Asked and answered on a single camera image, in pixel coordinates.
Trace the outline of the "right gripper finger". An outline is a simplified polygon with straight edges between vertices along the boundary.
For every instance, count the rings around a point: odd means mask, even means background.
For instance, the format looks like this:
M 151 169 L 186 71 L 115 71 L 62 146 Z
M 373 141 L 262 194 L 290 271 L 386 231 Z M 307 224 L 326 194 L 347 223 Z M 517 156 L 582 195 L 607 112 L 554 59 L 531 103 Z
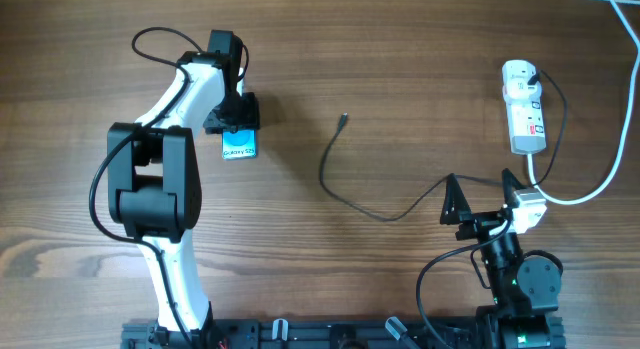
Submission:
M 504 201 L 508 206 L 510 206 L 513 202 L 513 193 L 518 190 L 523 190 L 525 186 L 508 168 L 502 170 L 501 179 Z
M 443 225 L 461 224 L 472 220 L 472 211 L 455 174 L 446 178 L 446 192 L 440 216 Z

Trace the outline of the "smartphone with teal screen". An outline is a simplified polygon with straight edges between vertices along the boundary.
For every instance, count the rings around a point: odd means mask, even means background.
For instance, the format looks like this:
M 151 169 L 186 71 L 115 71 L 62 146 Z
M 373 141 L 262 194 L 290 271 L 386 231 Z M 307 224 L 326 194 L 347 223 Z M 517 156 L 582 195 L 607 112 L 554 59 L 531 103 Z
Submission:
M 255 130 L 239 130 L 222 134 L 222 157 L 225 160 L 255 158 L 258 154 Z

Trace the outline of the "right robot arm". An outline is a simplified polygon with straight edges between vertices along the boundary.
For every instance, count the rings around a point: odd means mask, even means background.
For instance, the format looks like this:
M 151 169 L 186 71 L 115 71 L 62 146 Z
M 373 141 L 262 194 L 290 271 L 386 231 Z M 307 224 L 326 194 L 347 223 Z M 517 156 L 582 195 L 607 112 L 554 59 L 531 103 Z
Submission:
M 456 225 L 456 239 L 475 240 L 486 271 L 483 286 L 494 304 L 476 310 L 478 344 L 482 348 L 564 348 L 567 345 L 559 308 L 564 267 L 544 250 L 525 252 L 519 236 L 535 227 L 547 210 L 535 188 L 502 172 L 505 204 L 496 211 L 474 213 L 458 181 L 446 178 L 440 222 Z

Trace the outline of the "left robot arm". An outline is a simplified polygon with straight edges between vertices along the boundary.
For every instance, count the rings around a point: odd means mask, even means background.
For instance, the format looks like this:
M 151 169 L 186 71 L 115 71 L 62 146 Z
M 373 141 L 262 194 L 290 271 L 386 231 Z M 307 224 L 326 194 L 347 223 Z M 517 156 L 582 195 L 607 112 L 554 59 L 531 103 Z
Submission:
M 151 110 L 108 131 L 108 153 L 92 183 L 108 179 L 110 216 L 125 230 L 122 242 L 143 253 L 159 308 L 156 320 L 123 326 L 124 348 L 228 345 L 195 260 L 202 187 L 194 140 L 200 132 L 221 136 L 226 160 L 257 156 L 260 112 L 244 89 L 248 64 L 242 40 L 214 30 L 206 47 L 172 62 L 175 79 Z

